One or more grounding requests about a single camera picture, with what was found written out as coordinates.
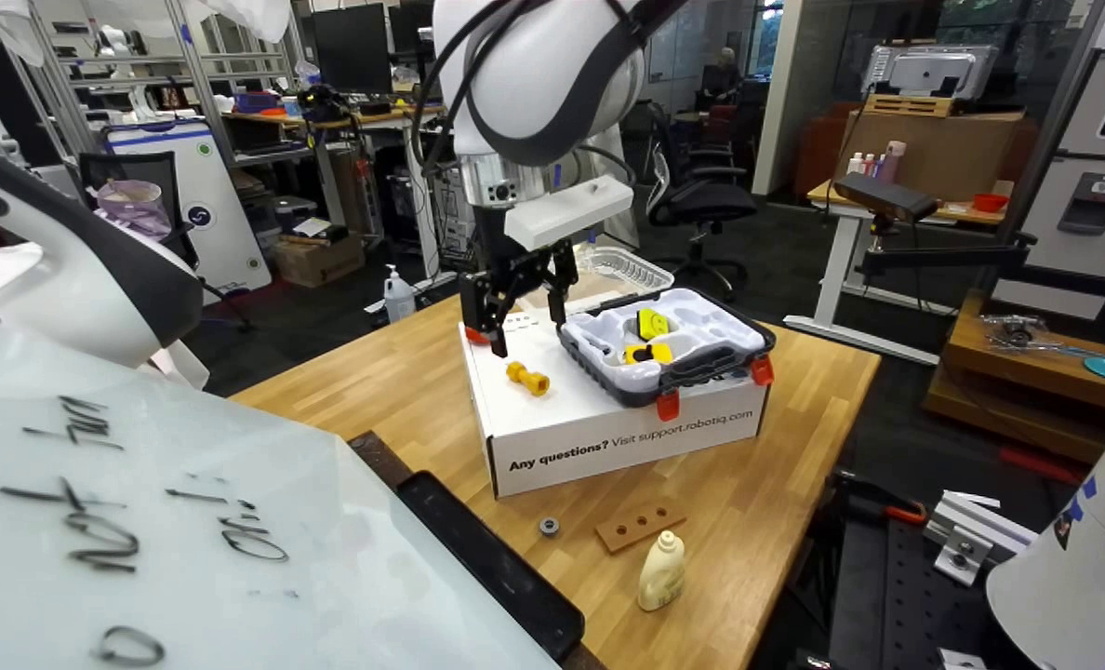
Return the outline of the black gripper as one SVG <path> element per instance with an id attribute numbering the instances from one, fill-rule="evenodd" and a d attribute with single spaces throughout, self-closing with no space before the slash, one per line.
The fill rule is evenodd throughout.
<path id="1" fill-rule="evenodd" d="M 472 250 L 475 266 L 469 280 L 459 282 L 460 294 L 460 324 L 479 334 L 498 332 L 498 308 L 492 294 L 521 298 L 534 288 L 546 291 L 546 308 L 554 327 L 564 324 L 564 298 L 578 282 L 578 258 L 564 241 L 552 250 L 521 250 L 515 240 L 503 235 L 507 211 L 503 209 L 475 209 L 472 211 Z"/>

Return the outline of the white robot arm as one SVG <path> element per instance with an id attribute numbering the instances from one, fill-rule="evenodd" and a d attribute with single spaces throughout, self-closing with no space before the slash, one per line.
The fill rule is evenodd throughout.
<path id="1" fill-rule="evenodd" d="M 543 185 L 543 170 L 617 127 L 642 89 L 642 49 L 683 0 L 436 0 L 439 89 L 475 223 L 460 280 L 466 327 L 503 347 L 503 322 L 534 288 L 564 322 L 572 240 L 634 209 L 615 177 Z"/>

